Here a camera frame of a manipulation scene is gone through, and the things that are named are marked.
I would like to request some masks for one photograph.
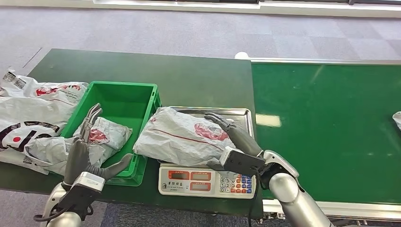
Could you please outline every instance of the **gray carpet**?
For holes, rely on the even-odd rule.
[[[51,48],[233,58],[401,60],[401,20],[107,9],[0,8],[0,72]],[[0,226],[35,227],[46,196],[0,191]],[[91,227],[246,226],[244,218],[96,202]],[[273,220],[263,226],[288,226]]]

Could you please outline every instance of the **black cable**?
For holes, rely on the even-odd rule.
[[[37,222],[50,221],[50,220],[55,219],[56,217],[60,216],[62,213],[66,212],[67,210],[68,210],[68,208],[64,208],[64,209],[60,210],[60,212],[58,212],[57,214],[52,215],[48,218],[43,218],[42,215],[37,214],[34,216],[34,221],[37,221]]]
[[[92,207],[92,205],[89,205],[89,210],[90,210],[90,212],[87,214],[88,216],[93,214],[93,207]]]
[[[251,199],[251,206],[249,207],[249,211],[248,211],[248,226],[252,227],[252,223],[251,223],[251,214],[252,214],[252,210],[253,207],[255,206],[256,203],[256,197],[258,196],[258,191],[259,191],[259,185],[261,185],[261,187],[263,188],[260,180],[261,180],[261,176],[259,174],[259,172],[257,170],[256,171],[256,189],[255,189],[255,194],[253,195],[252,199]]]

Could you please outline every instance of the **metal tray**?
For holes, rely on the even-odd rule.
[[[251,111],[245,108],[208,108],[208,107],[182,107],[171,106],[171,108],[184,114],[203,118],[205,113],[215,113],[235,122],[238,126],[245,129],[253,138],[253,125]]]

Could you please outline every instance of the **scale keypad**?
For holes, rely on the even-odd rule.
[[[239,174],[235,180],[220,176],[220,192],[252,193],[252,178]]]

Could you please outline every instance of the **red logo print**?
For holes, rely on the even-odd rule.
[[[202,123],[198,123],[194,125],[195,133],[199,136],[211,139],[211,140],[219,140],[223,141],[228,138],[228,135],[221,128],[217,127],[207,127]]]
[[[79,85],[62,85],[60,87],[40,87],[39,89],[36,90],[36,95],[37,96],[41,96],[41,95],[46,95],[46,94],[50,94],[50,93],[56,93],[56,91],[58,91],[59,89],[68,89],[68,88],[73,88],[76,90],[81,90],[81,87]]]
[[[108,143],[110,140],[106,137],[106,135],[97,129],[92,129],[89,134],[89,141],[93,144],[101,144]]]

